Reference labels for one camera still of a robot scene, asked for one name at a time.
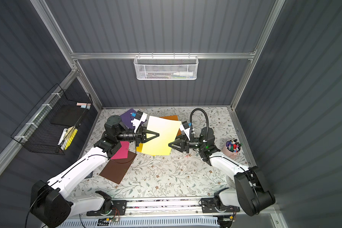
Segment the lime green paper sheet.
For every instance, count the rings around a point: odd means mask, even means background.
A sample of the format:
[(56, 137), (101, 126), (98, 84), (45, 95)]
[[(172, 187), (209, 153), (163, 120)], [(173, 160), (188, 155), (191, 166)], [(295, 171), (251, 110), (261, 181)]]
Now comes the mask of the lime green paper sheet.
[(150, 116), (147, 129), (159, 133), (159, 137), (143, 144), (142, 153), (152, 156), (168, 156), (170, 142), (175, 141), (181, 121), (170, 121), (160, 117)]

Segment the purple paper sheet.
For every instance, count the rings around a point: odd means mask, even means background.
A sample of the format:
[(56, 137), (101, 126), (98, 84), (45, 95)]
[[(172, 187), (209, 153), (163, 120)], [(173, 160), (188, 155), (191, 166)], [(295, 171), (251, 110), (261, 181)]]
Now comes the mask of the purple paper sheet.
[(135, 111), (134, 109), (129, 109), (128, 111), (126, 111), (124, 114), (120, 115), (122, 122), (125, 124), (125, 126), (129, 129), (133, 129), (131, 120), (133, 119), (131, 117), (131, 113), (136, 113), (137, 111)]

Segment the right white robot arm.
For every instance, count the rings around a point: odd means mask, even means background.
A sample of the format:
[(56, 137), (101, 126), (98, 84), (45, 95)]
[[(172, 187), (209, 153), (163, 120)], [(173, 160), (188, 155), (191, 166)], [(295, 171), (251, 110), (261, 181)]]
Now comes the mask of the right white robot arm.
[(204, 127), (199, 137), (194, 137), (192, 133), (180, 135), (169, 143), (169, 147), (186, 153), (190, 149), (197, 149), (203, 162), (234, 179), (235, 191), (224, 188), (215, 193), (216, 206), (240, 207), (247, 215), (253, 216), (276, 203), (261, 169), (242, 165), (227, 157), (215, 145), (214, 131), (211, 128)]

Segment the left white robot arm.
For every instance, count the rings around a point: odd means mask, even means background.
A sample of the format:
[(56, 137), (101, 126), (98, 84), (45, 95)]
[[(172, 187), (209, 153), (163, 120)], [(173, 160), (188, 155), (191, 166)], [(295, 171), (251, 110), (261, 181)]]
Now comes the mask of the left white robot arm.
[(49, 228), (56, 228), (68, 217), (89, 211), (103, 216), (111, 214), (112, 198), (103, 191), (89, 196), (71, 198), (69, 195), (95, 168), (109, 161), (120, 150), (122, 142), (139, 145), (159, 137), (159, 133), (141, 126), (146, 117), (145, 113), (136, 114), (132, 128), (127, 128), (120, 116), (109, 117), (101, 139), (85, 156), (47, 182), (40, 180), (32, 186), (28, 213)]

